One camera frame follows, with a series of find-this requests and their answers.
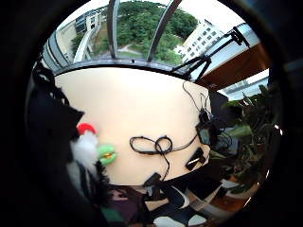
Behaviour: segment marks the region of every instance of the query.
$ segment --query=potted plant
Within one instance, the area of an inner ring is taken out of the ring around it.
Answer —
[[[243,99],[224,103],[222,108],[241,109],[241,117],[232,122],[232,130],[220,136],[238,139],[235,155],[227,157],[221,150],[210,152],[211,159],[223,161],[223,168],[239,184],[229,188],[231,193],[242,193],[251,188],[262,178],[264,156],[270,148],[269,138],[275,129],[277,116],[271,107],[272,96],[265,86],[260,85],[260,94],[246,96]]]

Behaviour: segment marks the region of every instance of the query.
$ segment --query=building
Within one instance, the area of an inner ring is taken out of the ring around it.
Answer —
[[[198,24],[196,29],[188,36],[182,46],[177,46],[175,51],[182,55],[182,62],[186,62],[203,54],[215,44],[223,33],[205,20]]]
[[[78,34],[90,32],[101,25],[101,13],[99,9],[93,9],[83,13],[76,20],[71,21],[66,26],[60,27],[56,31],[56,40],[64,57],[72,63],[75,54],[72,50],[72,40]]]

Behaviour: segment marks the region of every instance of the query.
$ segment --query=black device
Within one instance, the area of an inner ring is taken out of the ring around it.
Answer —
[[[209,121],[208,113],[205,110],[201,110],[201,112],[199,113],[199,120],[200,120],[200,123],[202,123],[202,124]]]
[[[218,134],[221,133],[211,122],[199,123],[196,125],[196,131],[200,143],[205,145],[215,145],[218,141]]]
[[[204,163],[206,158],[203,156],[203,151],[200,147],[196,149],[196,151],[192,154],[190,159],[186,163],[186,168],[190,171],[193,169],[198,162]]]
[[[147,186],[153,186],[153,185],[157,185],[160,183],[160,178],[161,178],[161,175],[157,172],[154,172],[148,180],[146,180],[144,183],[143,183],[143,186],[147,187]]]

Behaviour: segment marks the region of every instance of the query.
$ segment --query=grass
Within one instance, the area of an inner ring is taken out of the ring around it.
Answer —
[[[137,51],[137,52],[141,52],[141,45],[139,45],[139,44],[132,44],[132,45],[130,45],[129,49]]]
[[[102,52],[108,50],[108,46],[104,45],[104,40],[107,39],[107,25],[106,23],[103,23],[101,25],[102,29],[98,31],[98,34],[95,38],[94,43],[94,55],[99,55]]]
[[[135,53],[131,53],[131,52],[118,52],[118,56],[121,57],[121,58],[134,58],[134,59],[140,59],[142,58],[142,55],[138,55],[138,54],[135,54]]]

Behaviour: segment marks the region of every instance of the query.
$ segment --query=beige desk surface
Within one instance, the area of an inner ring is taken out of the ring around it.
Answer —
[[[117,158],[106,166],[106,172],[112,184],[120,185],[141,185],[154,172],[163,177],[167,169],[162,156],[134,152],[129,144],[132,136],[156,140],[167,135],[178,148],[196,134],[198,110],[183,90],[183,82],[127,68],[82,69],[56,77],[71,106],[85,112],[80,122],[97,128],[100,145],[116,148]],[[207,89],[191,82],[185,86],[200,107],[199,93],[206,96]],[[198,137],[188,148],[167,154],[170,170],[166,180],[189,173],[185,163],[197,147],[203,149],[205,157],[208,155],[209,146],[201,145]]]

